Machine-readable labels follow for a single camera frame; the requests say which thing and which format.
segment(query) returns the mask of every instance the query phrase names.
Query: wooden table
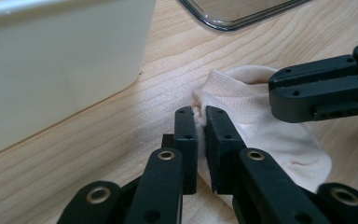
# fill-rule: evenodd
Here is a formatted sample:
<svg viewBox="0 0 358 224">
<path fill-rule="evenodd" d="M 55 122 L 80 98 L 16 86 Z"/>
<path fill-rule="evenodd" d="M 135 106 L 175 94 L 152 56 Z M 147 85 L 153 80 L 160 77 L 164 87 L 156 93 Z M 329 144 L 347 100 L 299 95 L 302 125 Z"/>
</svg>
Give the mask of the wooden table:
<svg viewBox="0 0 358 224">
<path fill-rule="evenodd" d="M 162 134 L 172 133 L 173 112 L 191 104 L 211 69 L 282 68 L 357 45 L 358 0 L 315 0 L 234 33 L 158 0 L 142 74 L 129 88 L 0 153 L 0 223 L 55 223 L 88 183 L 124 185 L 140 175 Z M 328 181 L 358 189 L 358 117 L 317 122 L 315 134 L 333 161 Z M 236 218 L 199 179 L 199 193 L 184 198 L 183 223 Z"/>
</svg>

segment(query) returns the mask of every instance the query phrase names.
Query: wood grain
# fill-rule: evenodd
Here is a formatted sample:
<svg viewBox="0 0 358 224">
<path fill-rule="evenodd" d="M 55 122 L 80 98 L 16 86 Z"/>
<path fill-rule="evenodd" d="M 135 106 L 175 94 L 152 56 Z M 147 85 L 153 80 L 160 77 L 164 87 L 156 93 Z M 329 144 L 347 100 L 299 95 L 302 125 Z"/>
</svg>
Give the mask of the wood grain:
<svg viewBox="0 0 358 224">
<path fill-rule="evenodd" d="M 158 0 L 142 74 L 126 90 L 0 153 L 0 223 L 55 223 L 75 193 L 95 180 L 124 185 L 173 129 L 211 69 L 276 68 L 351 53 L 358 1 L 319 0 L 234 33 L 198 23 L 177 2 Z M 358 188 L 358 118 L 315 123 L 333 160 L 329 181 Z M 185 196 L 183 223 L 236 223 L 199 179 Z"/>
</svg>

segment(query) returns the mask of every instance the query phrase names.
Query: white fabric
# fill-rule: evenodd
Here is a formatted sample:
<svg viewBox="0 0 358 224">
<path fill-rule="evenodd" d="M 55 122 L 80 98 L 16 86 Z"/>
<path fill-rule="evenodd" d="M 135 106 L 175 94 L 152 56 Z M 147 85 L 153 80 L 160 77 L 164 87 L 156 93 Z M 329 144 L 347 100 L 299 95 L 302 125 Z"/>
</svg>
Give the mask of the white fabric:
<svg viewBox="0 0 358 224">
<path fill-rule="evenodd" d="M 247 147 L 267 151 L 283 170 L 304 189 L 315 191 L 327 178 L 331 161 L 320 148 L 309 123 L 275 119 L 269 106 L 266 82 L 277 70 L 244 66 L 225 73 L 212 71 L 204 86 L 193 92 L 193 110 L 199 135 L 199 173 L 211 185 L 205 158 L 203 127 L 205 107 L 227 111 Z M 222 197 L 231 206 L 231 198 Z"/>
</svg>

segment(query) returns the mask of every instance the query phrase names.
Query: white plastic container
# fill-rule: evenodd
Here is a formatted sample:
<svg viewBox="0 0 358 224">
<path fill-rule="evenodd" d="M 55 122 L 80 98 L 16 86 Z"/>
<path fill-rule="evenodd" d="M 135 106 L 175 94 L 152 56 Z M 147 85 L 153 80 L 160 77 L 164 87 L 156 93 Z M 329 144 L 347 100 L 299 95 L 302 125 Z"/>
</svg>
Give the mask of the white plastic container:
<svg viewBox="0 0 358 224">
<path fill-rule="evenodd" d="M 0 0 L 0 150 L 127 88 L 156 0 Z"/>
</svg>

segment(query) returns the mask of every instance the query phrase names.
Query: metal screw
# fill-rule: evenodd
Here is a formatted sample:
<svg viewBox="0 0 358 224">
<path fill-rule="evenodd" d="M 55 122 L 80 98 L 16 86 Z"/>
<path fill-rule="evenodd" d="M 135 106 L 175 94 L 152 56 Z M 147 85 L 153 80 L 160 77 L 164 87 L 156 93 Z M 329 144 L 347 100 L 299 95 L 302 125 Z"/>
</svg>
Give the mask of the metal screw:
<svg viewBox="0 0 358 224">
<path fill-rule="evenodd" d="M 358 206 L 358 197 L 346 189 L 333 188 L 330 190 L 330 193 L 341 203 L 345 203 L 349 206 Z"/>
<path fill-rule="evenodd" d="M 173 159 L 173 157 L 175 157 L 175 154 L 171 151 L 162 151 L 158 154 L 158 157 L 161 160 L 169 161 L 169 160 Z"/>
<path fill-rule="evenodd" d="M 87 202 L 96 204 L 96 203 L 103 203 L 106 201 L 110 196 L 110 189 L 100 186 L 96 187 L 89 191 L 87 194 Z"/>
<path fill-rule="evenodd" d="M 248 151 L 248 153 L 246 153 L 246 155 L 250 159 L 255 160 L 255 161 L 262 161 L 266 158 L 263 154 L 261 154 L 260 152 L 256 152 L 256 151 Z"/>
</svg>

